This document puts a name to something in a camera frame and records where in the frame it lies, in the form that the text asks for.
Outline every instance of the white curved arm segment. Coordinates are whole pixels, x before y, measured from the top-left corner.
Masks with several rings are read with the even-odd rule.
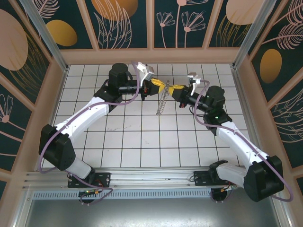
[[[71,116],[69,119],[65,120],[62,123],[59,123],[56,125],[57,130],[62,128],[66,123],[68,123],[75,115],[77,115],[80,111],[83,109],[95,104],[104,102],[102,98],[99,97],[93,97],[89,103],[85,105],[82,109],[80,109],[77,113],[75,113],[73,116]],[[99,119],[102,116],[105,116],[108,114],[108,105],[97,105],[86,112],[84,112],[82,115],[80,115],[76,120],[74,120],[68,128],[64,129],[62,131],[62,134],[69,134],[69,138],[71,139],[71,143],[73,144],[75,140],[80,136],[82,132],[84,132],[89,126],[91,126],[97,119]]]
[[[236,127],[234,122],[225,122],[222,126],[232,128],[245,137],[239,129]],[[237,154],[241,159],[246,169],[248,169],[253,162],[262,162],[262,159],[259,158],[252,149],[236,134],[232,133],[229,130],[217,128],[217,136],[223,140],[230,148]],[[268,154],[257,148],[249,139],[248,142],[259,152],[261,156],[267,158]]]

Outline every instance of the yellow object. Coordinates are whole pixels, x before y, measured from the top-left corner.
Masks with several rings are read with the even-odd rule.
[[[27,35],[21,24],[8,12],[0,9],[0,65],[19,70],[27,60]]]
[[[165,88],[165,84],[161,80],[159,80],[159,79],[152,78],[151,82],[154,85],[159,86],[159,93]]]
[[[282,56],[280,52],[275,49],[267,50],[261,59],[261,79],[267,84],[272,83],[279,75],[281,67]]]
[[[184,86],[183,85],[173,85],[169,87],[169,93],[172,96],[172,93],[174,93],[175,89],[183,89]]]
[[[55,42],[61,46],[72,46],[77,42],[75,30],[62,20],[51,20],[46,24]]]
[[[122,20],[123,9],[131,17],[138,9],[138,0],[91,0],[96,11],[108,20]]]
[[[226,5],[227,19],[235,25],[254,22],[264,0],[229,0]]]

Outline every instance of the metal spring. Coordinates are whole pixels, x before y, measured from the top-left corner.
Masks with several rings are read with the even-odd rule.
[[[170,86],[170,83],[169,83],[169,80],[168,80],[166,85],[165,85],[164,92],[162,93],[162,96],[161,96],[161,99],[160,99],[160,103],[159,103],[158,110],[157,110],[157,113],[156,113],[157,116],[160,116],[162,114],[162,112],[164,111],[165,104],[166,104],[167,98],[169,96],[169,86]]]

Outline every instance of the white tiled floor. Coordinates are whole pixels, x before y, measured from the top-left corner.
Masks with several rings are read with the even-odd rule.
[[[225,90],[225,110],[248,137],[239,98],[229,65],[152,64],[155,77],[171,84],[187,85],[187,74],[196,72],[210,85]],[[111,65],[72,65],[65,82],[54,124],[82,108],[107,79]],[[129,71],[134,74],[132,66]],[[200,92],[204,84],[197,88]],[[93,167],[186,167],[209,166],[219,159],[235,165],[237,156],[220,139],[198,124],[189,107],[168,98],[162,116],[156,116],[158,96],[142,102],[137,98],[98,119],[74,144],[76,156]],[[44,162],[43,167],[51,164]]]

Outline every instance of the perforated metal strip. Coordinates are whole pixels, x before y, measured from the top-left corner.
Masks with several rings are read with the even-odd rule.
[[[83,199],[100,198],[107,191]],[[36,191],[33,200],[78,200],[79,191]],[[106,199],[205,198],[210,189],[114,190]]]

